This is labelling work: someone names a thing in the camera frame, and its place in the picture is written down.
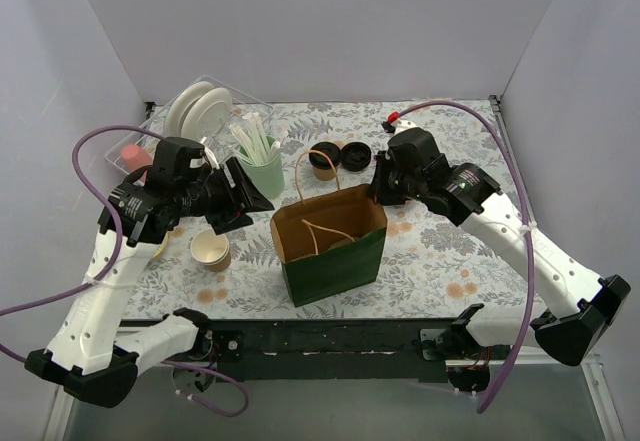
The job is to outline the brown paper coffee cup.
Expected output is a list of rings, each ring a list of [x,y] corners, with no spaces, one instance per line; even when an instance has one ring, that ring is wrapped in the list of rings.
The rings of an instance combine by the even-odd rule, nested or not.
[[[340,166],[341,148],[333,142],[318,142],[311,147],[308,158],[315,177],[320,181],[330,181],[335,178],[333,169]]]

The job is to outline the black coffee cup lid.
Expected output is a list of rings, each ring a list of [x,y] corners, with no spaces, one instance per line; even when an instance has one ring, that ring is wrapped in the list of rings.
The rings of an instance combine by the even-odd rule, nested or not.
[[[341,148],[333,142],[318,142],[311,147],[308,155],[309,162],[317,169],[330,170],[331,166],[337,168],[341,164]]]

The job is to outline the green brown paper bag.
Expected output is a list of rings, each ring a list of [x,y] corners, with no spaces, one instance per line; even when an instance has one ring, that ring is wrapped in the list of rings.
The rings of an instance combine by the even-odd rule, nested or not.
[[[280,208],[270,220],[274,249],[288,295],[296,307],[364,286],[377,279],[387,216],[361,184],[305,197]],[[341,239],[350,246],[328,250]]]

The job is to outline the brown cardboard cup carrier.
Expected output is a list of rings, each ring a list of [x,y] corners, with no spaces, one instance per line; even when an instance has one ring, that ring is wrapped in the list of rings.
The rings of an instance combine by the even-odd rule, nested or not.
[[[357,241],[356,239],[341,239],[340,241],[337,241],[335,243],[333,243],[328,250],[333,250],[333,249],[337,249],[339,247],[343,247],[343,246],[350,246],[351,244],[355,243]]]

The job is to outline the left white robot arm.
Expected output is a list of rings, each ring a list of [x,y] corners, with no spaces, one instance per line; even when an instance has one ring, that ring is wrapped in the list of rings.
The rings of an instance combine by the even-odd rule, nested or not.
[[[80,401],[111,408],[149,368],[181,353],[200,361],[212,351],[209,318],[188,308],[133,335],[117,334],[136,282],[166,235],[186,217],[202,217],[225,234],[273,206],[236,158],[213,163],[204,145],[178,137],[160,140],[152,164],[127,175],[104,200],[82,290],[54,338],[30,352],[24,367]]]

